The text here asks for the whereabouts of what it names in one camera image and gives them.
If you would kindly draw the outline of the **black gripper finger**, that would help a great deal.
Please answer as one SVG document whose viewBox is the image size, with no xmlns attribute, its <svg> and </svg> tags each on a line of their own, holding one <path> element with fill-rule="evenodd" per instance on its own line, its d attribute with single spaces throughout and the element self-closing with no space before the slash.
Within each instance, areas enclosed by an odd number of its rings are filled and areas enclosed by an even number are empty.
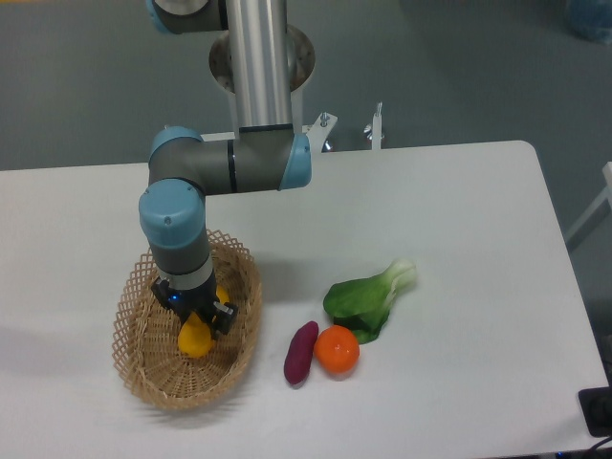
<svg viewBox="0 0 612 459">
<path fill-rule="evenodd" d="M 226 336 L 238 317 L 238 307 L 232 303 L 213 301 L 196 309 L 198 317 L 209 327 L 211 337 Z"/>
<path fill-rule="evenodd" d="M 165 309 L 172 309 L 172 289 L 167 279 L 156 279 L 151 286 L 151 292 Z"/>
</svg>

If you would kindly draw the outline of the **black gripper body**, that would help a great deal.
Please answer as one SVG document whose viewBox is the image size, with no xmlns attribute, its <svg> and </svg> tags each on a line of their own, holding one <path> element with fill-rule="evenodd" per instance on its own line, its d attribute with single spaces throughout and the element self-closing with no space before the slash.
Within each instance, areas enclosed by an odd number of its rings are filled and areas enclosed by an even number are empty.
<svg viewBox="0 0 612 459">
<path fill-rule="evenodd" d="M 184 324 L 192 313 L 206 324 L 211 324 L 214 316 L 213 303 L 218 300 L 216 279 L 212 276 L 204 284 L 191 290 L 176 290 L 169 281 L 162 280 L 162 306 L 175 314 Z"/>
</svg>

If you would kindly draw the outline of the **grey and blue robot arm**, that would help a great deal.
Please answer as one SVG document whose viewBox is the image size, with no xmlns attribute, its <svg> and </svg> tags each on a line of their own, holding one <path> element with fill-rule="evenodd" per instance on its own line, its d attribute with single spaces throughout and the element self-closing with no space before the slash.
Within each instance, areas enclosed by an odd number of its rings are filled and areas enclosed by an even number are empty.
<svg viewBox="0 0 612 459">
<path fill-rule="evenodd" d="M 291 101 L 301 50 L 282 1 L 151 1 L 147 10 L 167 33 L 228 35 L 227 49 L 209 63 L 229 69 L 233 138 L 207 141 L 182 126 L 161 131 L 139 200 L 140 224 L 159 272 L 154 296 L 181 321 L 198 317 L 218 338 L 230 331 L 238 309 L 216 292 L 206 199 L 310 183 L 310 143 L 295 126 Z"/>
</svg>

